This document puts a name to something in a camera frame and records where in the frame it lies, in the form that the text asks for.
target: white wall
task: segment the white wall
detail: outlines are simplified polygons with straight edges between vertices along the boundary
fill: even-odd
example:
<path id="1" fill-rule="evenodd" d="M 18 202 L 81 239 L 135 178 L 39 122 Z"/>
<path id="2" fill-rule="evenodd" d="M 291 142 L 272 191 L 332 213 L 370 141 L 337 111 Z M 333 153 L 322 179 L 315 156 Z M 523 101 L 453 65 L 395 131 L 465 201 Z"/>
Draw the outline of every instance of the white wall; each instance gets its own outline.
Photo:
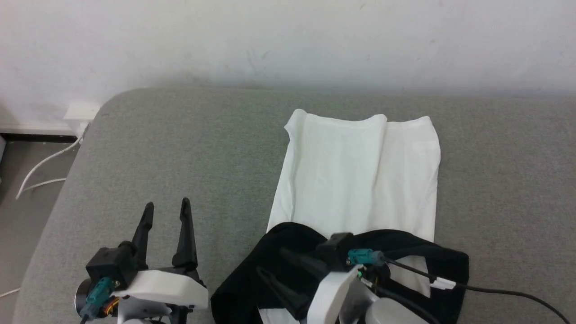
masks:
<path id="1" fill-rule="evenodd" d="M 71 104 L 188 84 L 574 95 L 576 2 L 0 2 L 4 128 L 58 129 Z"/>

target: gray sofa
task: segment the gray sofa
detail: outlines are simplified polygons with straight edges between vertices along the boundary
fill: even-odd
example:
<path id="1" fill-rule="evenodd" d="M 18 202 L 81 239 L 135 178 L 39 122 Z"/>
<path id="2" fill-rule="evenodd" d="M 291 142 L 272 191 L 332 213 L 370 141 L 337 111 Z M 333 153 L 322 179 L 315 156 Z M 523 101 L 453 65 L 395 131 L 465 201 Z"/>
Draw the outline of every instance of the gray sofa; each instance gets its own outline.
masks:
<path id="1" fill-rule="evenodd" d="M 436 242 L 470 284 L 532 293 L 576 321 L 576 101 L 138 89 L 110 100 L 78 152 L 26 272 L 14 323 L 76 323 L 84 265 L 156 206 L 148 263 L 170 265 L 190 198 L 210 292 L 264 234 L 296 108 L 340 119 L 431 117 L 442 149 Z M 211 323 L 209 311 L 189 323 Z M 102 323 L 111 323 L 107 319 Z M 467 292 L 460 323 L 560 323 L 541 305 Z"/>

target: teal connector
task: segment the teal connector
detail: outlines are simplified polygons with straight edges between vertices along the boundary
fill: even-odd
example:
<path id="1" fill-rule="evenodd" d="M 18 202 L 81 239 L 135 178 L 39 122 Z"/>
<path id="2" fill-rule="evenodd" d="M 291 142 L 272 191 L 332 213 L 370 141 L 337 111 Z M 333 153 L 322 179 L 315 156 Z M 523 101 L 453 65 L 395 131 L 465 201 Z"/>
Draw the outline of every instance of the teal connector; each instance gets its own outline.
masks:
<path id="1" fill-rule="evenodd" d="M 100 279 L 86 298 L 86 305 L 80 310 L 80 317 L 86 319 L 85 321 L 94 320 L 98 316 L 100 308 L 108 301 L 113 291 L 114 282 L 112 282 L 112 279 L 108 277 Z"/>
<path id="2" fill-rule="evenodd" d="M 88 304 L 94 305 L 104 305 L 104 303 L 110 298 L 110 295 L 114 291 L 114 282 L 108 277 L 104 277 L 98 281 L 96 287 L 90 292 L 90 295 L 86 298 Z"/>
<path id="3" fill-rule="evenodd" d="M 370 248 L 357 248 L 348 251 L 348 260 L 351 265 L 383 265 L 384 254 L 381 251 L 373 251 Z"/>

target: folded white shirt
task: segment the folded white shirt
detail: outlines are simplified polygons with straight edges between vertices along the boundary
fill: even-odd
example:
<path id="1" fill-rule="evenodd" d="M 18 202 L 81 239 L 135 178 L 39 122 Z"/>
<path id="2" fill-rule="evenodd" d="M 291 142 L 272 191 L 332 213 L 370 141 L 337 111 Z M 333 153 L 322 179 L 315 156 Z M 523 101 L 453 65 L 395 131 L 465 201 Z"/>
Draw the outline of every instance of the folded white shirt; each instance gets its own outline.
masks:
<path id="1" fill-rule="evenodd" d="M 434 240 L 440 146 L 430 118 L 387 122 L 319 117 L 295 110 L 269 231 L 283 222 L 313 228 L 325 237 L 399 229 Z M 400 262 L 427 272 L 422 257 Z M 429 280 L 390 266 L 391 278 L 425 296 Z M 298 323 L 284 309 L 260 310 L 264 324 Z"/>

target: black cloth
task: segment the black cloth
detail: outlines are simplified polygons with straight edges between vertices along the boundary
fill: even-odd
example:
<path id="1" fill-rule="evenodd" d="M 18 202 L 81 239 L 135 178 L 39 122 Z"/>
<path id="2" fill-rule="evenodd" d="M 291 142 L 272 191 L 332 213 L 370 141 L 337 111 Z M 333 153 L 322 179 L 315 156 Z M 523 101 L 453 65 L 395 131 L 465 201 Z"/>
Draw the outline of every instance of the black cloth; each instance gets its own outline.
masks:
<path id="1" fill-rule="evenodd" d="M 316 246 L 326 238 L 313 229 L 297 223 L 281 223 L 266 233 L 244 261 L 220 285 L 211 298 L 211 308 L 217 324 L 260 324 L 258 309 L 284 308 L 256 273 L 261 266 L 298 293 L 313 296 L 319 280 L 306 270 L 293 266 L 279 253 L 284 247 L 300 254 L 313 255 Z M 381 229 L 355 235 L 347 239 L 346 248 L 371 248 L 382 251 L 390 259 L 408 255 L 426 258 L 428 273 L 463 284 L 468 283 L 468 255 L 443 248 L 410 233 Z M 393 280 L 386 289 L 402 295 L 423 307 L 441 323 L 455 324 L 460 315 L 464 290 L 432 288 L 430 298 Z M 417 310 L 404 305 L 422 317 Z"/>

